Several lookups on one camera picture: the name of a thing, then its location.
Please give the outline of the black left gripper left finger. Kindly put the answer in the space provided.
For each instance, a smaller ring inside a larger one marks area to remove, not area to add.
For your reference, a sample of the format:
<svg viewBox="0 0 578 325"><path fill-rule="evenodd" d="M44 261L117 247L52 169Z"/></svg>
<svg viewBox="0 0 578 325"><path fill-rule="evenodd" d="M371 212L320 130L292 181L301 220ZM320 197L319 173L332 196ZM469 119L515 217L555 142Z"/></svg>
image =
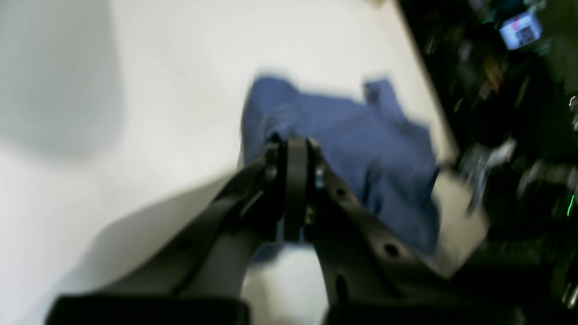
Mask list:
<svg viewBox="0 0 578 325"><path fill-rule="evenodd" d="M287 143L274 139L159 252L118 280L62 295L47 325L249 325L248 266L283 231Z"/></svg>

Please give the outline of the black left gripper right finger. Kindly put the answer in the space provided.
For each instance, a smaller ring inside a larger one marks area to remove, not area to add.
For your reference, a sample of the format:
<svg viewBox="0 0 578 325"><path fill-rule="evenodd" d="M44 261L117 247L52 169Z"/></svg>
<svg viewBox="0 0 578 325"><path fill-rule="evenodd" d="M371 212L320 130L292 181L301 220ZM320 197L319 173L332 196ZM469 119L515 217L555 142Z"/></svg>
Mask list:
<svg viewBox="0 0 578 325"><path fill-rule="evenodd" d="M520 308L442 280L372 216L318 144L284 144L284 239L314 246L326 325L524 325Z"/></svg>

